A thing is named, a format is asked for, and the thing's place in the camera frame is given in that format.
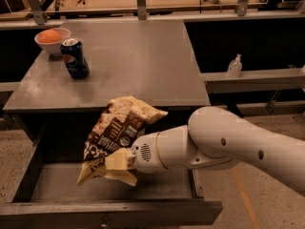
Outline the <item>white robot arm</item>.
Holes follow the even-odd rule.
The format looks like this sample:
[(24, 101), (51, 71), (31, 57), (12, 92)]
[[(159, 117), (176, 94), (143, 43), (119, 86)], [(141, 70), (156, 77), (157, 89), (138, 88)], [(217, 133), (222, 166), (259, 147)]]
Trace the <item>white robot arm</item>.
[(105, 166), (123, 178), (131, 169), (146, 174), (177, 166), (228, 169), (238, 161), (305, 193), (304, 140), (273, 133), (213, 106), (193, 112), (186, 125), (142, 135), (130, 148), (107, 156)]

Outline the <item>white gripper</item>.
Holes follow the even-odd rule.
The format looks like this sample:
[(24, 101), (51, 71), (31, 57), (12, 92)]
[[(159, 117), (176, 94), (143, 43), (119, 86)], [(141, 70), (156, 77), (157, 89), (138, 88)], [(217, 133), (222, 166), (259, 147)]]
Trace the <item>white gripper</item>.
[(238, 161), (221, 154), (207, 154), (196, 146), (186, 125), (163, 132), (142, 135), (130, 148), (121, 148), (105, 158), (109, 170), (107, 178), (135, 186), (137, 177), (128, 170), (145, 174), (160, 173), (167, 169), (224, 170), (233, 168)]

